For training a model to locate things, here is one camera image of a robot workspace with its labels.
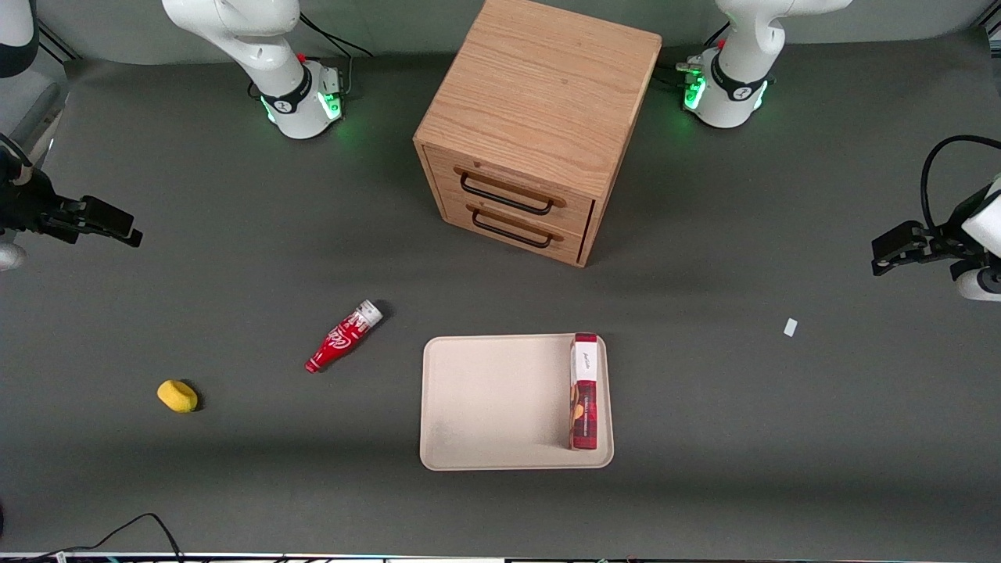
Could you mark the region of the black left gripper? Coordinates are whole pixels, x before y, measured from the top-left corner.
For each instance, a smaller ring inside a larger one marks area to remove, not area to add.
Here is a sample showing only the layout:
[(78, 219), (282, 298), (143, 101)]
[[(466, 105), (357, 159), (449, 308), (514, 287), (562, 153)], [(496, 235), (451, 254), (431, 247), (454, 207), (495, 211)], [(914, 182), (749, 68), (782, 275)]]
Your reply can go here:
[(972, 217), (976, 206), (956, 206), (943, 224), (936, 224), (930, 206), (923, 206), (927, 231), (919, 221), (904, 221), (874, 239), (871, 261), (874, 277), (882, 277), (895, 267), (912, 263), (909, 253), (922, 253), (927, 246), (933, 260), (956, 259), (980, 263), (980, 245), (967, 235), (962, 225)]

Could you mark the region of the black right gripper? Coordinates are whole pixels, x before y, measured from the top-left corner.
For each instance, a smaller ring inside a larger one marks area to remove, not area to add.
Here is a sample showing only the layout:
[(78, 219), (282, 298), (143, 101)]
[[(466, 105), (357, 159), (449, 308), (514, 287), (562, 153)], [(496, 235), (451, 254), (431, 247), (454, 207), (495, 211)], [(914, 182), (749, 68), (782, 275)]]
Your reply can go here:
[(102, 235), (126, 246), (139, 247), (143, 234), (133, 228), (135, 218), (97, 197), (68, 199), (57, 195), (45, 174), (35, 172), (26, 183), (16, 185), (20, 167), (1, 171), (1, 235), (11, 239), (15, 232), (31, 231), (75, 245), (81, 234)]

